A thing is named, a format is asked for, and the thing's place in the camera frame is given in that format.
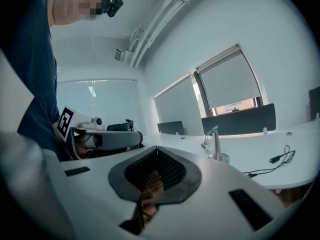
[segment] pipe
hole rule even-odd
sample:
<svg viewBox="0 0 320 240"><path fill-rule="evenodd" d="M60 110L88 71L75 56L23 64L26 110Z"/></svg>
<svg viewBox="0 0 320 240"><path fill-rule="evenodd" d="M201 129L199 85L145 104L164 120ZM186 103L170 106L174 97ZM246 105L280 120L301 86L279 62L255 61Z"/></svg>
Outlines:
<svg viewBox="0 0 320 240"><path fill-rule="evenodd" d="M156 33L155 37L153 38L153 40L151 40L151 43L148 45L148 48L151 47L151 45L153 44L153 42L155 41L155 39L158 37L158 35L160 34L160 32L164 29L164 27L167 25L167 23L176 15L177 12L179 12L182 7L184 7L186 5L186 3L181 4L175 11L173 14L170 15L170 17L165 21L165 23L161 26L161 28L158 30L158 32Z"/></svg>
<svg viewBox="0 0 320 240"><path fill-rule="evenodd" d="M159 10L157 11L155 17L153 18L153 20L151 21L151 23L148 25L148 28L146 29L146 31L144 32L141 40L139 41L136 50L133 54L133 57L130 61L130 68L133 67L134 62L140 52L140 49L142 47L142 45L144 44L145 40L147 39L152 27L154 26L154 24L156 23L157 19L160 17L160 15L164 12L164 10L167 8L167 6L172 2L172 0L164 0L164 2L162 3L162 5L160 6Z"/></svg>
<svg viewBox="0 0 320 240"><path fill-rule="evenodd" d="M177 1L170 10L165 14L161 22L158 24L157 28L153 31L152 35L149 37L148 42L143 47L142 52L139 54L138 59L135 63L135 68L138 67L139 63L141 62L144 54L146 53L147 49L151 46L152 42L158 36L160 31L165 27L165 25L169 22L170 19L185 5L186 3L179 0Z"/></svg>

